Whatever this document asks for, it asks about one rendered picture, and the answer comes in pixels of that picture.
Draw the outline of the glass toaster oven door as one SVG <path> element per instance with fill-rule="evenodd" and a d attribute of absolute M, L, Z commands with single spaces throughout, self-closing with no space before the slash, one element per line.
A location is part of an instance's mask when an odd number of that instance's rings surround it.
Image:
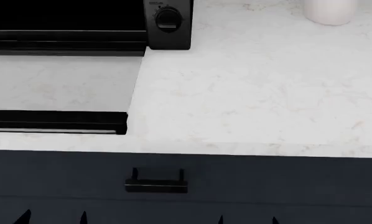
<path fill-rule="evenodd" d="M 126 134 L 143 56 L 0 55 L 0 128 Z"/>

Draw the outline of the black oven control knob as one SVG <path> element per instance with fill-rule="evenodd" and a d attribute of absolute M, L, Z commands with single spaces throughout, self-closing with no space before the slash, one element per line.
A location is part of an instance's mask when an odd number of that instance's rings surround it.
<path fill-rule="evenodd" d="M 161 7 L 155 15 L 155 22 L 158 29 L 165 33 L 173 33 L 182 25 L 183 17 L 174 7 Z"/>

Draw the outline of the dark blue cabinet drawer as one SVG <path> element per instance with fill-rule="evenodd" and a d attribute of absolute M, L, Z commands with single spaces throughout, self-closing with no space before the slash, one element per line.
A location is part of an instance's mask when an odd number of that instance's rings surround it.
<path fill-rule="evenodd" d="M 139 179 L 187 194 L 129 193 Z M 372 224 L 372 159 L 0 151 L 0 224 Z"/>

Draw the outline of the white cylindrical jar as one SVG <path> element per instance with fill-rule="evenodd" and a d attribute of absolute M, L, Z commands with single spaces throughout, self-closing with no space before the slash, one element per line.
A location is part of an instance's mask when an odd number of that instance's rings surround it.
<path fill-rule="evenodd" d="M 349 23 L 358 9 L 360 0 L 301 0 L 304 16 L 326 26 Z"/>

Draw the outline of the black toaster oven body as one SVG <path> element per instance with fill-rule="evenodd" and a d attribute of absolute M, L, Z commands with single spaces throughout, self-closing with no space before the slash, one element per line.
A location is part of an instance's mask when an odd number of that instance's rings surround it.
<path fill-rule="evenodd" d="M 174 7 L 180 28 L 157 28 Z M 188 50 L 193 0 L 0 0 L 0 55 L 142 57 L 146 49 Z"/>

